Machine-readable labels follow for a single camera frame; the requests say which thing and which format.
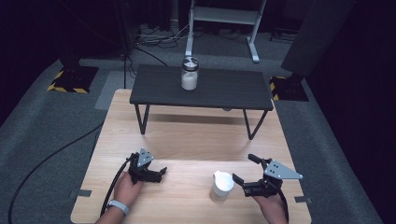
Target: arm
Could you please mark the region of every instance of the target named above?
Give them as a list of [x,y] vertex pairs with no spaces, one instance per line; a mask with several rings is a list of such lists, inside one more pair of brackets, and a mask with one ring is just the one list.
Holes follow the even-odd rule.
[[[132,204],[136,201],[142,186],[143,182],[138,181],[134,184],[131,176],[127,172],[122,172],[114,186],[114,200],[117,200],[131,208]],[[118,207],[111,206],[95,223],[116,224],[121,223],[123,218],[124,214],[122,211]]]
[[268,198],[262,196],[253,196],[253,199],[259,204],[262,215],[270,224],[287,224],[285,210],[279,194]]

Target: white shelf frame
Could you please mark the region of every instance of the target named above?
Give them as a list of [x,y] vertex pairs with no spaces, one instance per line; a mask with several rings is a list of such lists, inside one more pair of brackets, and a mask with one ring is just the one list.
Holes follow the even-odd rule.
[[254,63],[260,61],[257,54],[254,40],[257,31],[259,30],[260,22],[262,20],[262,12],[266,0],[262,0],[259,11],[246,11],[237,9],[226,9],[216,7],[196,7],[195,0],[191,0],[190,8],[190,30],[187,39],[186,56],[192,56],[192,43],[193,43],[193,26],[194,21],[218,21],[237,24],[253,25],[252,33],[247,37],[247,45],[250,49],[250,54]]

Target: table leg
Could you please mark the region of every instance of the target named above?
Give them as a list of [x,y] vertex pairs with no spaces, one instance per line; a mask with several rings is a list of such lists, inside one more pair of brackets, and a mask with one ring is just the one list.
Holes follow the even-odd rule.
[[259,120],[259,123],[257,124],[256,128],[254,129],[253,133],[250,132],[250,126],[248,124],[248,115],[246,109],[242,109],[244,111],[244,117],[245,117],[245,123],[247,125],[247,136],[249,140],[252,140],[254,138],[254,135],[256,135],[256,132],[259,130],[260,126],[262,126],[262,122],[264,121],[265,116],[268,113],[268,110],[264,110],[262,113],[262,117]]
[[136,110],[137,121],[139,122],[140,133],[145,134],[146,126],[148,124],[148,118],[149,118],[149,105],[146,105],[145,117],[143,118],[143,122],[142,122],[142,118],[140,117],[139,105],[134,105],[134,109]]

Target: jar lid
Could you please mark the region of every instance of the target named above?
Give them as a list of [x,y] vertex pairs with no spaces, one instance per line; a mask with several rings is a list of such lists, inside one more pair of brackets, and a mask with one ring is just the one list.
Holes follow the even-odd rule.
[[196,71],[199,67],[198,60],[194,57],[186,57],[183,60],[182,67],[186,71]]

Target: white cup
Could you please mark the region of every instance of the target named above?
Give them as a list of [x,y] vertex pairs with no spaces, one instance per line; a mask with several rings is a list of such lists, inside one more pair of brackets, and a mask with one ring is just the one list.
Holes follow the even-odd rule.
[[233,189],[233,177],[221,171],[213,174],[213,186],[210,190],[210,198],[213,201],[224,202],[227,195]]

